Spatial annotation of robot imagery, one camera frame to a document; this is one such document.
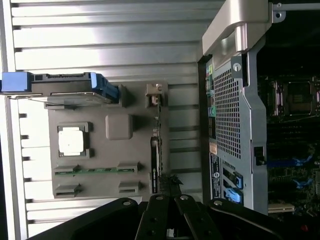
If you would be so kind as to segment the blue slot retention clip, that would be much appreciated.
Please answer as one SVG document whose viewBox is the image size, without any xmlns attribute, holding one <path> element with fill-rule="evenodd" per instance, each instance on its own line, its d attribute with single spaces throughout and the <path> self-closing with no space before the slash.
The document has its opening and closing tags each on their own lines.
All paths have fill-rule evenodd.
<svg viewBox="0 0 320 240">
<path fill-rule="evenodd" d="M 234 184 L 238 189 L 242 190 L 244 188 L 243 176 L 236 171 L 233 172 L 233 175 L 234 175 Z"/>
<path fill-rule="evenodd" d="M 224 191 L 224 196 L 231 202 L 241 204 L 243 202 L 243 193 L 237 188 L 228 187 Z"/>
</svg>

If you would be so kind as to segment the green RAM stick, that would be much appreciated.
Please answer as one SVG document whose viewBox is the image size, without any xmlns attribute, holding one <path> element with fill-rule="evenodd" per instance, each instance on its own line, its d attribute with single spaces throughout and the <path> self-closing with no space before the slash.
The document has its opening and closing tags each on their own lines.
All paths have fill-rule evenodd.
<svg viewBox="0 0 320 240">
<path fill-rule="evenodd" d="M 116 167 L 112 168 L 90 168 L 90 169 L 73 169 L 71 171 L 60 170 L 54 173 L 55 176 L 66 176 L 66 175 L 83 175 L 83 174 L 112 174 L 112 173 L 135 173 L 134 168 L 124 168 L 118 169 Z"/>
</svg>

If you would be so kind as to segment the grey plastic parts rack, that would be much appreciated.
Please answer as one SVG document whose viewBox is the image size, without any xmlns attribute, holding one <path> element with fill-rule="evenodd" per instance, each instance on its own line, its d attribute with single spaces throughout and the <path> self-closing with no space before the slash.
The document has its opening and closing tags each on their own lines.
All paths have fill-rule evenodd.
<svg viewBox="0 0 320 240">
<path fill-rule="evenodd" d="M 163 169 L 169 168 L 168 85 L 165 82 L 120 82 L 114 104 L 53 106 L 48 111 L 52 193 L 56 199 L 122 198 L 153 195 L 151 144 L 157 108 L 151 96 L 162 96 L 161 137 Z M 59 132 L 83 132 L 84 150 L 59 151 Z M 135 169 L 132 173 L 55 175 L 75 169 Z"/>
</svg>

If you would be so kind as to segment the blue expansion slot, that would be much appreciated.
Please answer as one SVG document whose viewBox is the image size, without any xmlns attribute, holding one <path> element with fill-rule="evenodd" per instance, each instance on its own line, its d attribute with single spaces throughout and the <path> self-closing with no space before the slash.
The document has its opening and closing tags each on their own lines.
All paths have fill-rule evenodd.
<svg viewBox="0 0 320 240">
<path fill-rule="evenodd" d="M 307 158 L 296 158 L 293 157 L 289 160 L 274 160 L 268 161 L 268 168 L 289 168 L 289 167 L 301 167 L 304 164 L 308 163 L 313 158 L 312 155 L 309 155 Z"/>
</svg>

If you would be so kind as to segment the silver CPU chip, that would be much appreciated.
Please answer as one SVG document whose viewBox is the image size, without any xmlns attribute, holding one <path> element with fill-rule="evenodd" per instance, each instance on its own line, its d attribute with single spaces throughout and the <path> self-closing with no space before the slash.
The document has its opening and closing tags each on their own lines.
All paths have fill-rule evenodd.
<svg viewBox="0 0 320 240">
<path fill-rule="evenodd" d="M 84 134 L 81 130 L 62 130 L 58 133 L 58 148 L 63 154 L 78 154 L 84 151 Z"/>
</svg>

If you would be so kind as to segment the black and grey PC case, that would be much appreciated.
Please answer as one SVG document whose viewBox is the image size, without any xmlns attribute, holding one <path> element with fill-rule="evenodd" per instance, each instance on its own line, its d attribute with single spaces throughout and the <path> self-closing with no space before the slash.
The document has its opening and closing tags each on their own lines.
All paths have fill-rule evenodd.
<svg viewBox="0 0 320 240">
<path fill-rule="evenodd" d="M 202 36 L 210 196 L 225 198 L 243 176 L 243 202 L 268 203 L 267 112 L 263 76 L 320 76 L 320 0 L 225 0 Z"/>
</svg>

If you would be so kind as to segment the green motherboard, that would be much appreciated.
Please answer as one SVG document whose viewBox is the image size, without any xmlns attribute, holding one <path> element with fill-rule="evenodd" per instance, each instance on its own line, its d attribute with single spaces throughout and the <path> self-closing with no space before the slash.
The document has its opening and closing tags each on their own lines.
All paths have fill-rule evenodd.
<svg viewBox="0 0 320 240">
<path fill-rule="evenodd" d="M 258 94 L 266 108 L 267 162 L 291 158 L 312 159 L 303 166 L 267 167 L 268 204 L 271 213 L 320 217 L 320 114 L 275 115 L 274 83 L 317 78 L 317 75 L 261 76 Z"/>
</svg>

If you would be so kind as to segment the CPU socket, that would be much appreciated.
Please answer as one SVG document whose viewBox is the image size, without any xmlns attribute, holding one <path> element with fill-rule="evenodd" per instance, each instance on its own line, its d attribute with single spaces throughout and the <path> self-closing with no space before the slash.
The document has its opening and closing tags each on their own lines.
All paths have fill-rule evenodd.
<svg viewBox="0 0 320 240">
<path fill-rule="evenodd" d="M 275 109 L 279 117 L 316 116 L 320 114 L 320 80 L 278 80 L 274 82 Z"/>
</svg>

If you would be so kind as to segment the hard disk in blue caddy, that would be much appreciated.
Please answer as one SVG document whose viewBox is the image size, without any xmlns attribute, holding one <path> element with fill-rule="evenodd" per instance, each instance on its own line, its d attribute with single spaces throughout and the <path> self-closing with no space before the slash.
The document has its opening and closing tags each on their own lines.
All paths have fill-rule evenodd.
<svg viewBox="0 0 320 240">
<path fill-rule="evenodd" d="M 3 72 L 0 95 L 30 99 L 52 106 L 92 106 L 117 104 L 120 91 L 102 74 L 33 74 Z"/>
</svg>

